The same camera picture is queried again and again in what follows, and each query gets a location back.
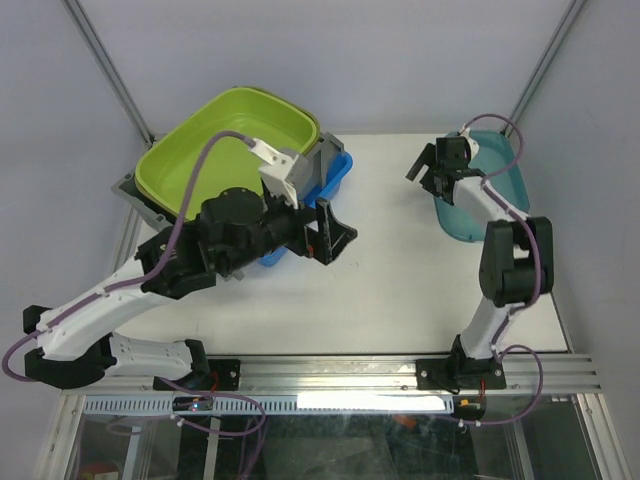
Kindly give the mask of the large grey crate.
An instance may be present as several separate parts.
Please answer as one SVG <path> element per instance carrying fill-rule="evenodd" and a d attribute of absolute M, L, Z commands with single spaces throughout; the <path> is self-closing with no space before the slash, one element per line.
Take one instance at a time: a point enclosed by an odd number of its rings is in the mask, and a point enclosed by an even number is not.
<path fill-rule="evenodd" d="M 222 132 L 215 138 L 222 140 L 228 137 L 244 142 L 248 149 L 253 145 L 254 138 L 237 132 Z M 207 266 L 199 246 L 197 215 L 200 213 L 201 207 L 194 219 L 187 217 L 188 207 L 194 198 L 199 175 L 213 146 L 212 142 L 208 142 L 199 154 L 193 173 L 187 181 L 185 195 L 176 213 L 170 212 L 143 194 L 141 183 L 135 173 L 128 174 L 113 187 L 114 193 L 133 206 L 143 220 L 157 232 L 151 240 L 138 249 L 134 256 L 135 262 L 139 263 L 142 268 L 142 275 L 135 282 L 145 291 L 160 291 L 165 295 L 172 295 L 184 286 L 209 286 L 215 284 L 218 278 L 224 278 Z M 261 184 L 263 191 L 258 195 L 263 199 L 270 198 L 266 195 L 262 181 Z M 306 226 L 305 239 L 300 246 L 286 248 L 300 257 L 319 262 L 314 255 L 314 242 L 317 239 L 318 224 L 315 220 Z"/>

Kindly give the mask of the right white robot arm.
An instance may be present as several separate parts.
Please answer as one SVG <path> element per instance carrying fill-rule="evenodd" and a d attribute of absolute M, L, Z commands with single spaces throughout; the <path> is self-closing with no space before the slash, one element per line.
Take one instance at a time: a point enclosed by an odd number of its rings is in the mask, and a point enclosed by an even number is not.
<path fill-rule="evenodd" d="M 513 317 L 554 285 L 551 221 L 529 216 L 502 196 L 472 167 L 478 152 L 468 134 L 440 137 L 424 147 L 406 175 L 485 227 L 478 271 L 482 299 L 447 357 L 417 361 L 421 390 L 505 388 L 498 343 Z"/>

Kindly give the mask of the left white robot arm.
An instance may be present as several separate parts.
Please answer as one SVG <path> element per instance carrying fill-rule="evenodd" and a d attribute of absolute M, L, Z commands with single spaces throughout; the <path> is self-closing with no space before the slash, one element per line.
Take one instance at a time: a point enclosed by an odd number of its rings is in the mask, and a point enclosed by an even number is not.
<path fill-rule="evenodd" d="M 335 217 L 328 200 L 300 201 L 305 167 L 298 157 L 258 138 L 241 135 L 240 141 L 260 161 L 262 192 L 226 189 L 205 200 L 193 219 L 179 214 L 173 226 L 77 299 L 57 308 L 27 307 L 23 330 L 35 347 L 24 357 L 26 380 L 66 390 L 107 377 L 147 376 L 198 389 L 210 376 L 201 341 L 133 339 L 120 333 L 121 326 L 212 288 L 278 249 L 329 265 L 355 240 L 356 230 Z"/>

